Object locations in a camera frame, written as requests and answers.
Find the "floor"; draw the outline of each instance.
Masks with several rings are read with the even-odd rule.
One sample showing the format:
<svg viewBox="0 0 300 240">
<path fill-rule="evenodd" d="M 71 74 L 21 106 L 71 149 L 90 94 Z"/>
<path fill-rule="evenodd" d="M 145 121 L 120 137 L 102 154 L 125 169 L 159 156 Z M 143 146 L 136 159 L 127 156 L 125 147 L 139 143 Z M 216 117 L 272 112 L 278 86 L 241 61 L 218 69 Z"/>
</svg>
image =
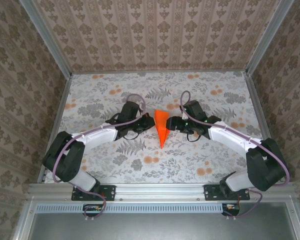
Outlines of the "floor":
<svg viewBox="0 0 300 240">
<path fill-rule="evenodd" d="M 208 116 L 261 138 L 242 72 L 73 75 L 59 131 L 78 133 L 101 125 L 121 111 L 130 93 L 145 98 L 152 117 L 155 109 L 181 116 L 184 90 L 191 92 L 191 99 L 198 100 Z M 101 183 L 215 183 L 245 167 L 245 159 L 227 146 L 204 137 L 191 143 L 177 131 L 170 132 L 161 149 L 155 127 L 135 140 L 122 138 L 98 146 L 83 156 L 81 164 Z M 45 183 L 52 182 L 48 172 Z"/>
<path fill-rule="evenodd" d="M 241 204 L 250 208 L 251 204 Z M 236 220 L 220 213 L 105 213 L 85 220 L 80 213 L 36 214 L 30 240 L 295 240 L 285 203 L 261 203 Z"/>
</svg>

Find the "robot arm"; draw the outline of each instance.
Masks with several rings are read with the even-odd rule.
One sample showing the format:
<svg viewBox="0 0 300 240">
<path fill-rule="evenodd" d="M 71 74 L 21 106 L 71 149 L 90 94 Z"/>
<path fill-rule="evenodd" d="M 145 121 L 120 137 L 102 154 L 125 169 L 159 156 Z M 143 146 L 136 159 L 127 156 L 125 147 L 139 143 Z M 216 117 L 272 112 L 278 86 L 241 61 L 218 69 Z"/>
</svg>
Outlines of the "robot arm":
<svg viewBox="0 0 300 240">
<path fill-rule="evenodd" d="M 117 124 L 134 120 L 139 111 L 141 110 L 137 103 L 127 101 L 121 112 L 105 121 L 105 123 L 101 125 L 100 130 L 86 135 L 84 133 L 69 134 L 65 131 L 59 132 L 46 152 L 42 164 L 50 171 L 53 171 L 57 157 L 67 142 L 77 136 L 81 136 L 69 145 L 66 149 L 67 153 L 62 154 L 55 175 L 61 181 L 65 183 L 69 182 L 84 191 L 98 193 L 100 182 L 86 171 L 80 169 L 82 157 L 84 153 L 87 153 L 99 145 L 125 137 L 129 131 L 140 134 L 152 128 L 155 125 L 155 121 L 148 113 L 133 123 L 116 126 Z"/>
<path fill-rule="evenodd" d="M 196 100 L 187 102 L 183 107 L 186 113 L 196 120 L 224 126 L 224 128 L 194 122 L 183 112 L 182 117 L 173 116 L 167 120 L 167 129 L 179 130 L 181 133 L 188 135 L 197 132 L 199 136 L 204 136 L 207 139 L 228 146 L 246 159 L 247 170 L 233 172 L 220 181 L 220 189 L 225 196 L 229 195 L 230 192 L 237 192 L 247 188 L 257 188 L 261 191 L 266 191 L 286 175 L 284 169 L 272 156 L 250 142 L 253 140 L 253 142 L 257 142 L 270 150 L 286 165 L 279 147 L 273 139 L 260 140 L 251 138 L 226 125 L 216 116 L 207 117 Z M 247 137 L 249 140 L 243 139 L 234 132 Z"/>
</svg>

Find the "floral tablecloth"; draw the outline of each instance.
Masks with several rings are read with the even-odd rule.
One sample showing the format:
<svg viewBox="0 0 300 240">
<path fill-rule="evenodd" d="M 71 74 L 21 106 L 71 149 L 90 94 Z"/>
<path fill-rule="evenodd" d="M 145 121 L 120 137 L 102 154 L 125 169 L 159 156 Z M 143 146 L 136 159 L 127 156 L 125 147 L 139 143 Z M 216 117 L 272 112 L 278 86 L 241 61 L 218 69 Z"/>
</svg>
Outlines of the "floral tablecloth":
<svg viewBox="0 0 300 240">
<path fill-rule="evenodd" d="M 198 100 L 208 116 L 215 115 L 233 128 L 261 138 L 242 72 L 73 75 L 59 131 L 78 133 L 101 125 L 121 111 L 131 93 L 144 97 L 152 117 L 155 109 L 181 116 L 179 99 L 184 90 L 191 92 L 191 99 Z M 204 137 L 189 142 L 177 131 L 170 132 L 161 149 L 155 127 L 134 140 L 122 138 L 98 146 L 87 152 L 81 163 L 81 168 L 101 183 L 218 182 L 245 167 L 245 159 L 227 146 Z M 50 171 L 45 182 L 53 182 Z"/>
</svg>

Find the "vented metal strip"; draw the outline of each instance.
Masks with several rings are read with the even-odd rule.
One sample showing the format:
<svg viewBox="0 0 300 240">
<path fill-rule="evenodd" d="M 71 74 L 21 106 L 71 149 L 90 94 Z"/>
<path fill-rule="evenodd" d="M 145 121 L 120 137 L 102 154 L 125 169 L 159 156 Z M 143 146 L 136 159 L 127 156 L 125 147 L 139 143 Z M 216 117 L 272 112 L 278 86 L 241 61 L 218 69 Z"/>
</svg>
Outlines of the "vented metal strip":
<svg viewBox="0 0 300 240">
<path fill-rule="evenodd" d="M 83 213 L 83 203 L 40 203 L 36 214 Z M 104 213 L 168 214 L 168 213 L 222 213 L 222 203 L 108 203 Z"/>
</svg>

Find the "orange cone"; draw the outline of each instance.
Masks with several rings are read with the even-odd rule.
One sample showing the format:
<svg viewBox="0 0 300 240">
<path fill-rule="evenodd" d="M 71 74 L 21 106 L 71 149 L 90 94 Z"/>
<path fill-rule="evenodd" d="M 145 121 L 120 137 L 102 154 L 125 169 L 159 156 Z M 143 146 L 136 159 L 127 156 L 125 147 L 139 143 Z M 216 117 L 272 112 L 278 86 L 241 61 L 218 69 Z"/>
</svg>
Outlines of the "orange cone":
<svg viewBox="0 0 300 240">
<path fill-rule="evenodd" d="M 167 123 L 168 118 L 169 118 L 169 112 L 160 111 L 160 110 L 154 111 L 155 127 L 156 127 L 156 130 L 158 131 L 161 148 L 164 147 L 165 141 L 170 132 L 166 128 L 166 123 Z"/>
</svg>

